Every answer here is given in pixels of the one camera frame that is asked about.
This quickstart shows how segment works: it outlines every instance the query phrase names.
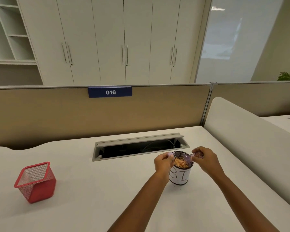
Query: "person's left hand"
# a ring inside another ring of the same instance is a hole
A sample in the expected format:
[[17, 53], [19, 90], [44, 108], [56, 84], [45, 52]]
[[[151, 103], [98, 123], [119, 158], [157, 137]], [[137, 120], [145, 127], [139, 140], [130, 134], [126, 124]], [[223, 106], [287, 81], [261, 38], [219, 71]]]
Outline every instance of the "person's left hand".
[[163, 180], [168, 183], [169, 172], [171, 167], [174, 166], [174, 155], [168, 156], [169, 152], [158, 155], [155, 158], [155, 169], [156, 174], [163, 178]]

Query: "desk number sign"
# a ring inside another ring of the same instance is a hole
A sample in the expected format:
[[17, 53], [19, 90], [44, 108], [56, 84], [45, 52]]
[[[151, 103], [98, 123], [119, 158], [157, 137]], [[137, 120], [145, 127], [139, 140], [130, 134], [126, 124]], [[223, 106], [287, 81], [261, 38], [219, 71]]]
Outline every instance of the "desk number sign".
[[88, 87], [90, 98], [104, 97], [130, 97], [132, 96], [131, 86], [110, 86], [110, 87]]

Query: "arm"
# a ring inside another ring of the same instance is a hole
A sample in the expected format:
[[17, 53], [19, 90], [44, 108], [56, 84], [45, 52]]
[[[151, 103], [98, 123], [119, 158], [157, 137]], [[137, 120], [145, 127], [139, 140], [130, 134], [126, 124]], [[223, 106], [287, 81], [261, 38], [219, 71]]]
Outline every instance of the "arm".
[[244, 193], [224, 174], [217, 155], [211, 149], [198, 147], [193, 153], [203, 152], [203, 159], [192, 157], [192, 160], [215, 181], [237, 219], [246, 232], [279, 232], [275, 226], [253, 205]]
[[155, 158], [156, 172], [145, 183], [129, 206], [114, 222], [108, 232], [145, 231], [152, 212], [169, 182], [169, 172], [174, 166], [174, 156], [164, 153]]

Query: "white desk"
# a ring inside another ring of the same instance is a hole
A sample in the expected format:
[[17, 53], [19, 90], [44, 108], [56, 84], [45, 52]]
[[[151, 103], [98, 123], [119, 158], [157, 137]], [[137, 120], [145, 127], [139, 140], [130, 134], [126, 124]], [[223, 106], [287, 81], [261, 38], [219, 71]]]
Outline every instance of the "white desk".
[[[15, 151], [0, 147], [0, 232], [106, 231], [154, 173], [158, 153], [92, 162], [96, 141], [179, 132], [189, 149], [217, 153], [225, 173], [281, 231], [290, 232], [290, 205], [203, 127], [50, 142]], [[52, 198], [29, 204], [13, 188], [20, 170], [50, 161], [57, 179]], [[244, 231], [213, 180], [194, 164], [184, 186], [169, 182], [147, 230]]]
[[261, 117], [272, 124], [282, 128], [290, 133], [290, 115]]

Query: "red mesh basket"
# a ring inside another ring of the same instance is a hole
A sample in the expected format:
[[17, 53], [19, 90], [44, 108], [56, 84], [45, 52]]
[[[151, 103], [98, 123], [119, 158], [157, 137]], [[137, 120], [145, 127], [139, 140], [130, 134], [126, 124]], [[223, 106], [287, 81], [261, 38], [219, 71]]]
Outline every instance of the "red mesh basket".
[[50, 162], [35, 164], [23, 168], [20, 172], [14, 187], [20, 190], [29, 203], [54, 195], [56, 178], [49, 165]]

